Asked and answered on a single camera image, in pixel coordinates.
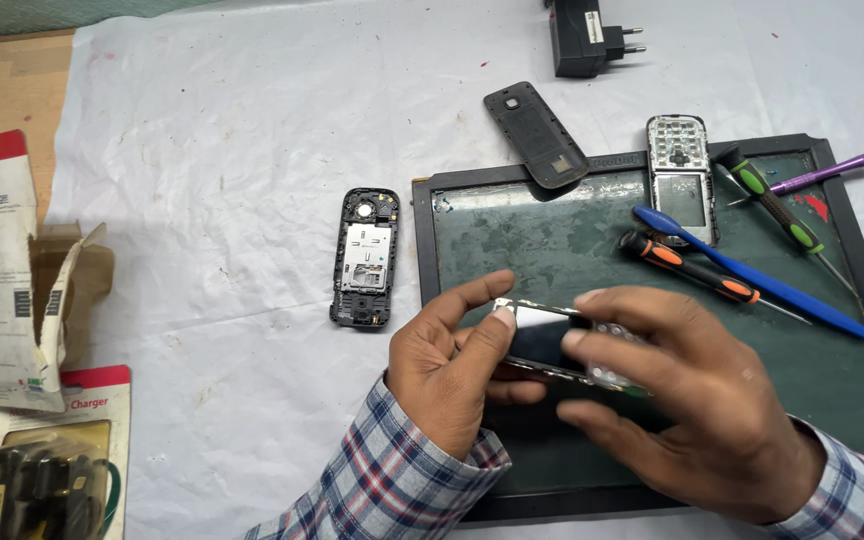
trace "phone screen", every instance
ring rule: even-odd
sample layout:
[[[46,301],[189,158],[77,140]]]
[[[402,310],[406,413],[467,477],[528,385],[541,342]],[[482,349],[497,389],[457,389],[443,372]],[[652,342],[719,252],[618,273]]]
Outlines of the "phone screen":
[[[585,365],[562,353],[561,342],[570,329],[587,329],[589,321],[582,317],[519,305],[515,309],[515,324],[517,329],[515,337],[511,339],[510,357],[586,373]]]
[[[682,227],[705,227],[706,207],[702,196],[702,175],[658,174],[655,190],[659,210]]]

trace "person's right hand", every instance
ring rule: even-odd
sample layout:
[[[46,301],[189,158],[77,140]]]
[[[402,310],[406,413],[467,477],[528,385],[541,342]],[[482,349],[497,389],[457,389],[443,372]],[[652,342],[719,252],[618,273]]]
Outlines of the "person's right hand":
[[[562,350],[649,388],[678,424],[651,434],[590,400],[563,401],[560,419],[646,485],[696,507],[765,524],[786,520],[809,501],[825,451],[786,416],[756,352],[712,313],[687,296],[633,286],[585,293],[575,308],[652,344],[573,329]]]

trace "red stain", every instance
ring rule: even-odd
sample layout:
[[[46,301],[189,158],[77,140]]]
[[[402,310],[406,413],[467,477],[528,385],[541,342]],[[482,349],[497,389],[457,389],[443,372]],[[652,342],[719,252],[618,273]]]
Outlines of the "red stain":
[[[805,195],[805,202],[812,205],[815,212],[822,216],[822,221],[829,221],[829,207],[826,204],[811,195]]]

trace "checkered shirt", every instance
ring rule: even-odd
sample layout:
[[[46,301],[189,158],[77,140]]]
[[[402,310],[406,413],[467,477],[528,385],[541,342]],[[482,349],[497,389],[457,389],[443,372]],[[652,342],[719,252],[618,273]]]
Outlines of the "checkered shirt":
[[[864,455],[812,430],[827,455],[819,487],[798,513],[765,529],[779,540],[864,539]]]
[[[442,538],[511,466],[486,429],[464,462],[448,455],[380,379],[315,486],[239,538]]]
[[[864,539],[864,455],[812,430],[828,456],[822,481],[765,530],[779,540]],[[442,538],[511,466],[486,429],[464,462],[443,452],[379,380],[315,486],[239,540]]]

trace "red screwdriver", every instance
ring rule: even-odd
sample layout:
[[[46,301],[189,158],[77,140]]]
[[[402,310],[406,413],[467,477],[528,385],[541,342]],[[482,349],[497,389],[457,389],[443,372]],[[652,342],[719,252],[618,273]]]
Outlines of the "red screwdriver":
[[[656,266],[661,266],[667,270],[674,270],[685,276],[689,276],[693,280],[702,282],[707,286],[715,289],[716,292],[727,296],[732,300],[738,300],[745,304],[762,304],[767,308],[772,308],[776,312],[788,315],[797,321],[801,321],[806,325],[811,325],[808,320],[796,315],[792,311],[782,309],[781,307],[762,300],[760,292],[751,288],[742,281],[729,276],[722,276],[705,266],[700,266],[694,262],[689,262],[682,258],[678,252],[652,240],[646,238],[641,232],[635,228],[630,228],[628,232],[622,235],[618,241],[618,247],[623,251],[641,257],[645,261]]]

